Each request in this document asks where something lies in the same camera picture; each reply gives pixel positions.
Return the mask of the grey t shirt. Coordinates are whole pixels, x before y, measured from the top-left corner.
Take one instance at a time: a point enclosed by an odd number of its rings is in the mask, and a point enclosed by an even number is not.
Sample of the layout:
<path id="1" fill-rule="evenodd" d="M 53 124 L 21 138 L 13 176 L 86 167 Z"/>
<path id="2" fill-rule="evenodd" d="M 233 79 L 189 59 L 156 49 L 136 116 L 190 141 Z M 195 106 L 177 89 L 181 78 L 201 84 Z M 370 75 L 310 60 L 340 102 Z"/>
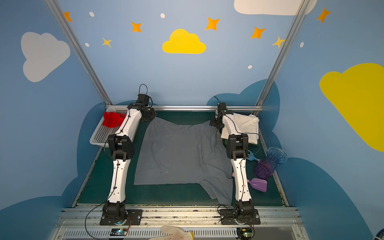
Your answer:
<path id="1" fill-rule="evenodd" d="M 155 118 L 144 135 L 134 184 L 200 184 L 219 204 L 231 205 L 232 172 L 221 134 L 209 122 L 177 125 Z"/>

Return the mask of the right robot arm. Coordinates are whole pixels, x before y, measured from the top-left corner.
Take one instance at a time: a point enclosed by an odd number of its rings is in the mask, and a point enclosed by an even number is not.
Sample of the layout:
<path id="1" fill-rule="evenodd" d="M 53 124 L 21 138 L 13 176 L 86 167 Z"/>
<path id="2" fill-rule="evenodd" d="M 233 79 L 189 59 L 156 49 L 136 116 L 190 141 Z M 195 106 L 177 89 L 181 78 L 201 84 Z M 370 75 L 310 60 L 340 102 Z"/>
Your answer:
<path id="1" fill-rule="evenodd" d="M 235 114 L 227 109 L 225 103 L 219 102 L 215 116 L 210 125 L 218 130 L 227 130 L 227 157 L 231 160 L 235 180 L 236 205 L 231 211 L 238 223 L 250 223 L 255 216 L 255 208 L 248 187 L 246 160 L 249 149 L 249 136 L 243 133 L 235 121 Z"/>

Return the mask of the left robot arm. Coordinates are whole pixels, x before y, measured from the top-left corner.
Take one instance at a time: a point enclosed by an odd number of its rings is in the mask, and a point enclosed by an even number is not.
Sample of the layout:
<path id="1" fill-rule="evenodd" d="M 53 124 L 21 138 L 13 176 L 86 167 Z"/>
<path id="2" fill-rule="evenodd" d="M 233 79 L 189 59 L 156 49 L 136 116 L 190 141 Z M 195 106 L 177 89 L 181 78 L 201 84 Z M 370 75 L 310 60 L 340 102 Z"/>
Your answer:
<path id="1" fill-rule="evenodd" d="M 108 199 L 103 206 L 101 226 L 122 226 L 128 219 L 126 211 L 126 181 L 130 162 L 135 155 L 133 144 L 141 122 L 156 116 L 146 94 L 138 94 L 136 102 L 128 105 L 127 115 L 117 131 L 108 136 L 107 143 L 113 160 L 113 177 Z"/>

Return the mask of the folded white t shirt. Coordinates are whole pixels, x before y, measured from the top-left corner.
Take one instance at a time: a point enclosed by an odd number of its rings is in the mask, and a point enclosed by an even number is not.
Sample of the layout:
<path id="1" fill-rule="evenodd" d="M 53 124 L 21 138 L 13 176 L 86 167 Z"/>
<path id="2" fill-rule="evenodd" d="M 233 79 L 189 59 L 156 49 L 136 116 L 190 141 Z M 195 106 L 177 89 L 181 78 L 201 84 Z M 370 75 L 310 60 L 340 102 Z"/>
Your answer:
<path id="1" fill-rule="evenodd" d="M 249 137 L 249 143 L 257 145 L 259 141 L 259 118 L 254 115 L 241 115 L 234 113 L 235 123 L 242 133 Z"/>

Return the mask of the white plastic laundry basket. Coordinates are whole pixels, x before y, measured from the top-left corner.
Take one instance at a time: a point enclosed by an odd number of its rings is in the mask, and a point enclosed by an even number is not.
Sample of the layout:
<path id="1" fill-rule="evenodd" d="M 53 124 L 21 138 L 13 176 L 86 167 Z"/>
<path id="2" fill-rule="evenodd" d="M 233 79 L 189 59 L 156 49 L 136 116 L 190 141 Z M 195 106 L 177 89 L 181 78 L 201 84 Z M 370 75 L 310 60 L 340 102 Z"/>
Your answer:
<path id="1" fill-rule="evenodd" d="M 128 113 L 128 105 L 109 106 L 106 108 L 106 112 L 126 115 Z M 105 144 L 105 142 L 107 141 L 109 135 L 114 134 L 119 129 L 119 126 L 115 128 L 108 128 L 103 125 L 104 121 L 104 114 L 102 114 L 102 117 L 90 138 L 90 144 L 101 147 L 106 146 L 108 148 L 108 144 Z"/>

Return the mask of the red t shirt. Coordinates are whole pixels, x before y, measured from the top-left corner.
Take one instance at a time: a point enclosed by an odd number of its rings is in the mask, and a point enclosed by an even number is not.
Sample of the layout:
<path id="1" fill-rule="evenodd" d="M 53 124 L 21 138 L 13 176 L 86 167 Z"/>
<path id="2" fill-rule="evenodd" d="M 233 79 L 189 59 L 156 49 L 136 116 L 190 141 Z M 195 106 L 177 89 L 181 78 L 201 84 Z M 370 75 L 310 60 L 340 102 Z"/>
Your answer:
<path id="1" fill-rule="evenodd" d="M 116 128 L 122 125 L 122 123 L 126 118 L 126 115 L 121 113 L 114 113 L 114 112 L 104 112 L 103 118 L 104 118 L 104 121 L 103 121 L 104 127 Z"/>

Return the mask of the right circuit board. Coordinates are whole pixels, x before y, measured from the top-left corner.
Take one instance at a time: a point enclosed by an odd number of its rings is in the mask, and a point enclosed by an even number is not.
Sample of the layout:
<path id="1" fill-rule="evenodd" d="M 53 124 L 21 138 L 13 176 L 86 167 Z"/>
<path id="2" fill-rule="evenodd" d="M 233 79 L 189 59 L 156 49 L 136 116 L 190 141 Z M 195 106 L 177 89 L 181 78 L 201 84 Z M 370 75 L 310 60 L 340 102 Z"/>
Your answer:
<path id="1" fill-rule="evenodd" d="M 237 228 L 236 229 L 237 240 L 251 240 L 254 236 L 251 228 Z"/>

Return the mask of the circuit board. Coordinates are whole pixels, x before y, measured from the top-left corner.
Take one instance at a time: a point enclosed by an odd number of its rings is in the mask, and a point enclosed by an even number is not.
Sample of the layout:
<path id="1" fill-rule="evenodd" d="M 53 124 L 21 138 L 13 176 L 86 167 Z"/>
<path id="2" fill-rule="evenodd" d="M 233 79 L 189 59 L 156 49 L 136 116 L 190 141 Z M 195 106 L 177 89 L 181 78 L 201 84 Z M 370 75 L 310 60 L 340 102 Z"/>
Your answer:
<path id="1" fill-rule="evenodd" d="M 236 229 L 237 240 L 251 240 L 254 236 L 251 228 L 237 228 Z"/>
<path id="2" fill-rule="evenodd" d="M 128 234 L 128 229 L 112 229 L 110 232 L 110 237 L 126 237 Z"/>

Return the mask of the white work glove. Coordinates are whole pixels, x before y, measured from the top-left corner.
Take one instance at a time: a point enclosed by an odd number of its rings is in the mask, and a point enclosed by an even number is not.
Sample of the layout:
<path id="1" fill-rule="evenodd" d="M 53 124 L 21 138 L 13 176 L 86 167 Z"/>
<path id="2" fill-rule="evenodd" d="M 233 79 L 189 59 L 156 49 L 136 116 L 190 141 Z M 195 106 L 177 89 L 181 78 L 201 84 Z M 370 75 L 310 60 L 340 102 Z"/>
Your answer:
<path id="1" fill-rule="evenodd" d="M 174 226 L 162 226 L 162 237 L 150 238 L 150 240 L 195 240 L 193 232 L 185 232 L 183 229 Z"/>

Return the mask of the left circuit board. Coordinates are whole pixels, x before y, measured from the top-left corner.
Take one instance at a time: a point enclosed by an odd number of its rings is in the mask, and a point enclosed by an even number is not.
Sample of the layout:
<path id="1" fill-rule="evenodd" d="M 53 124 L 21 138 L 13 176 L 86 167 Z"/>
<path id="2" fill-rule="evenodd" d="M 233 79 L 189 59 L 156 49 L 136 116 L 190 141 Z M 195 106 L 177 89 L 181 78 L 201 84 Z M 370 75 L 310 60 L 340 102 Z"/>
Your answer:
<path id="1" fill-rule="evenodd" d="M 112 229 L 110 232 L 110 237 L 126 237 L 128 234 L 128 229 Z"/>

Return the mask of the horizontal aluminium frame bar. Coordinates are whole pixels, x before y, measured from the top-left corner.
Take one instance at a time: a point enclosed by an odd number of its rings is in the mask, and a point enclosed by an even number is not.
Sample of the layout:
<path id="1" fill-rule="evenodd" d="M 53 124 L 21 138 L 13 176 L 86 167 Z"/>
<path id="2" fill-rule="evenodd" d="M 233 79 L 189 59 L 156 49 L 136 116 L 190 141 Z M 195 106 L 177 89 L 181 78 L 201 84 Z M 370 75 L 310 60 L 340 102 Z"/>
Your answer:
<path id="1" fill-rule="evenodd" d="M 116 112 L 117 110 L 126 111 L 128 105 L 107 105 L 107 112 Z M 217 106 L 153 106 L 155 111 L 169 111 L 169 112 L 214 112 L 218 109 Z M 229 106 L 227 109 L 235 112 L 261 112 L 262 106 Z"/>

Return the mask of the left aluminium frame post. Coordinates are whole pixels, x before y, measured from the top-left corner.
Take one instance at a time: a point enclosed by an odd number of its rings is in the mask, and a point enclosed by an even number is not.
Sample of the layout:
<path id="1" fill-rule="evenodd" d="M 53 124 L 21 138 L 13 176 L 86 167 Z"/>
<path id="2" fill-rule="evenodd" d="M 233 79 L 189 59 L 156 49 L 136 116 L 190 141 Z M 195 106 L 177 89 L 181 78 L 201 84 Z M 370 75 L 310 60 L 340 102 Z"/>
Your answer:
<path id="1" fill-rule="evenodd" d="M 72 48 L 74 49 L 76 55 L 78 56 L 81 64 L 83 65 L 84 69 L 86 70 L 88 76 L 90 77 L 92 83 L 96 87 L 98 93 L 100 94 L 101 98 L 103 99 L 104 103 L 106 105 L 113 105 L 112 100 L 110 99 L 109 95 L 107 94 L 100 78 L 98 77 L 95 69 L 93 68 L 90 60 L 88 59 L 80 41 L 78 40 L 75 32 L 71 28 L 70 22 L 66 19 L 64 12 L 61 9 L 61 6 L 58 1 L 52 1 L 52 0 L 45 0 L 45 3 L 49 7 L 51 13 L 53 14 L 54 18 L 58 22 L 59 26 L 61 27 L 63 33 L 65 34 L 66 38 L 70 42 Z"/>

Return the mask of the aluminium frame post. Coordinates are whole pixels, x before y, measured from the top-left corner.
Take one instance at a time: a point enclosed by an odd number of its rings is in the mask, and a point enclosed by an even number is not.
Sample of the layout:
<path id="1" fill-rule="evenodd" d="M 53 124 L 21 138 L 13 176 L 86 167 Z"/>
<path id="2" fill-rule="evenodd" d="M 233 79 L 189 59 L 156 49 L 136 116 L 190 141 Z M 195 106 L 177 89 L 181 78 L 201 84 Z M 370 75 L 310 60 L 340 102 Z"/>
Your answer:
<path id="1" fill-rule="evenodd" d="M 286 34 L 286 38 L 285 38 L 285 41 L 283 42 L 283 45 L 280 47 L 280 50 L 279 50 L 279 53 L 278 53 L 278 56 L 276 58 L 276 61 L 273 65 L 273 68 L 261 90 L 261 93 L 258 97 L 258 100 L 257 100 L 257 103 L 256 103 L 256 106 L 259 107 L 259 108 L 262 108 L 263 107 L 263 104 L 270 92 L 270 89 L 273 85 L 273 83 L 275 82 L 278 74 L 279 74 L 279 71 L 284 63 L 284 60 L 290 50 L 290 47 L 291 45 L 293 44 L 294 40 L 295 40 L 295 37 L 306 17 L 306 12 L 307 10 L 310 8 L 310 4 L 312 3 L 312 1 L 309 1 L 309 0 L 304 0 L 300 3 L 299 5 L 299 8 L 298 8 L 298 11 L 296 13 L 296 15 L 294 16 L 294 19 L 290 25 L 290 28 Z"/>
<path id="2" fill-rule="evenodd" d="M 100 94 L 101 98 L 103 99 L 104 103 L 106 105 L 113 105 L 112 100 L 110 99 L 109 95 L 107 94 L 100 78 L 98 77 L 95 69 L 93 68 L 90 60 L 88 59 L 80 41 L 78 40 L 75 32 L 71 28 L 70 22 L 66 19 L 64 12 L 61 9 L 61 6 L 58 1 L 52 1 L 52 0 L 45 0 L 45 3 L 49 7 L 51 13 L 53 14 L 54 18 L 58 22 L 59 26 L 61 27 L 63 33 L 65 34 L 66 38 L 70 42 L 72 48 L 74 49 L 76 55 L 78 56 L 81 64 L 83 65 L 84 69 L 86 70 L 88 76 L 90 77 L 92 83 L 96 87 L 98 93 Z"/>

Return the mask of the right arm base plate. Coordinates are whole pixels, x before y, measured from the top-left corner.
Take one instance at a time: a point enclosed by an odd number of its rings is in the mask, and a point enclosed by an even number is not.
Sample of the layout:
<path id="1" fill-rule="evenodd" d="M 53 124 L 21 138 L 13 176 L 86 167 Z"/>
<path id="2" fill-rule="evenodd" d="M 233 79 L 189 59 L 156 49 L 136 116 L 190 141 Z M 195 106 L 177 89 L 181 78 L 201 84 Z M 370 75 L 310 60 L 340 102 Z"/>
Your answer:
<path id="1" fill-rule="evenodd" d="M 220 215 L 219 222 L 222 225 L 260 225 L 261 220 L 259 213 L 256 209 L 254 209 L 254 213 L 251 215 L 246 215 L 244 213 L 240 213 L 238 210 L 233 209 L 219 209 L 218 213 Z"/>

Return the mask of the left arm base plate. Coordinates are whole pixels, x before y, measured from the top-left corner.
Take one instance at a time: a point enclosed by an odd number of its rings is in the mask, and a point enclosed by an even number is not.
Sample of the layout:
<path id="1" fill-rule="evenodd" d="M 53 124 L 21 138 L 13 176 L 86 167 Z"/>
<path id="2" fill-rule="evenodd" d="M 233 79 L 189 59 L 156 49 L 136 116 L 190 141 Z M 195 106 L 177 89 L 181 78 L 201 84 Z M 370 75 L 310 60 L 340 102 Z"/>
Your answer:
<path id="1" fill-rule="evenodd" d="M 138 226 L 142 219 L 142 210 L 103 211 L 101 226 Z"/>

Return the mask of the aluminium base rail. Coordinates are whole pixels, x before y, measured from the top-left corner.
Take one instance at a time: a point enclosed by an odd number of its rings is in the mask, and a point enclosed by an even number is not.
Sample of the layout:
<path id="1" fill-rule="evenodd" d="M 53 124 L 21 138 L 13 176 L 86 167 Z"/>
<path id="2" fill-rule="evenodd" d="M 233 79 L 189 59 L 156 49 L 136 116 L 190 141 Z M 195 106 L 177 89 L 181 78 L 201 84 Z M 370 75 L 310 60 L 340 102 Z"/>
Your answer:
<path id="1" fill-rule="evenodd" d="M 237 228 L 251 228 L 254 240 L 307 240 L 300 213 L 292 207 L 256 207 L 260 225 L 222 225 L 216 206 L 130 206 L 142 210 L 138 226 L 101 226 L 101 208 L 92 206 L 63 209 L 51 240 L 147 240 L 162 237 L 162 226 L 193 232 L 196 240 L 236 240 Z M 126 237 L 110 237 L 112 229 L 128 229 Z"/>

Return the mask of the right aluminium frame post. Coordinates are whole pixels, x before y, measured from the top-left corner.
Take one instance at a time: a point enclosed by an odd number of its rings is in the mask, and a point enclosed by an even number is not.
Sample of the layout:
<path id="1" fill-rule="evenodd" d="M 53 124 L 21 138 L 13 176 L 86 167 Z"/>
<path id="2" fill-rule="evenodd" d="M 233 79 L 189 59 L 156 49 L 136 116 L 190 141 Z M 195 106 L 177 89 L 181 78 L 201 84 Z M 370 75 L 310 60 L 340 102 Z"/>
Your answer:
<path id="1" fill-rule="evenodd" d="M 299 5 L 299 8 L 298 8 L 298 11 L 296 13 L 296 15 L 294 16 L 294 19 L 290 25 L 290 28 L 286 34 L 286 38 L 285 38 L 285 41 L 283 42 L 283 45 L 280 47 L 280 50 L 279 50 L 279 53 L 278 53 L 278 56 L 276 58 L 276 61 L 273 65 L 273 68 L 261 90 L 261 93 L 258 97 L 258 100 L 257 100 L 257 103 L 256 103 L 256 106 L 259 107 L 259 108 L 262 108 L 263 107 L 263 104 L 270 92 L 270 89 L 273 85 L 273 83 L 275 82 L 278 74 L 279 74 L 279 71 L 284 63 L 284 60 L 290 50 L 290 47 L 291 45 L 293 44 L 294 40 L 295 40 L 295 37 L 306 17 L 306 12 L 307 10 L 310 8 L 310 4 L 312 3 L 312 1 L 309 1 L 309 0 L 304 0 L 300 3 Z"/>

